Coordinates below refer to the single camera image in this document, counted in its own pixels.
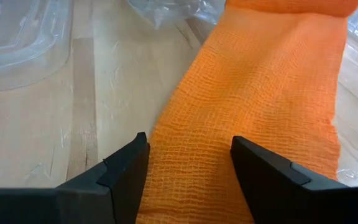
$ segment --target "wooden surface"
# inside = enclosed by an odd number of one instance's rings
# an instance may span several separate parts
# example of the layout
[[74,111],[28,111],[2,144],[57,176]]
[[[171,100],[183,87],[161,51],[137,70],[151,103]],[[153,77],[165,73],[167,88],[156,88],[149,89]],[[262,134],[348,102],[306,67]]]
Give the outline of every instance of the wooden surface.
[[[213,28],[196,19],[154,30],[125,0],[74,0],[71,51],[56,73],[0,91],[0,187],[53,187],[139,131],[150,133]],[[338,179],[358,185],[358,54],[349,42],[334,124]]]

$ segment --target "loose weave fabric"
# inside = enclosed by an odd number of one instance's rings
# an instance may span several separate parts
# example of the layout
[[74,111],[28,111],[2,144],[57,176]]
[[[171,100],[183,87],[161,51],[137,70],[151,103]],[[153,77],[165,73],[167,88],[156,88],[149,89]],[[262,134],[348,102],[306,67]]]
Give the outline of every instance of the loose weave fabric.
[[152,133],[137,222],[252,223],[235,135],[335,179],[337,76],[357,5],[228,0]]

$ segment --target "plastic wrap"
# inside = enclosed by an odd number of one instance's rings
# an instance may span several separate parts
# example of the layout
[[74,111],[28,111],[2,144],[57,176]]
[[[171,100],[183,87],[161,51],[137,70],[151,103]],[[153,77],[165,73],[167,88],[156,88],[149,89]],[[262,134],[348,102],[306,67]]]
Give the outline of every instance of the plastic wrap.
[[191,16],[216,24],[225,0],[128,0],[128,3],[158,29],[166,22]]

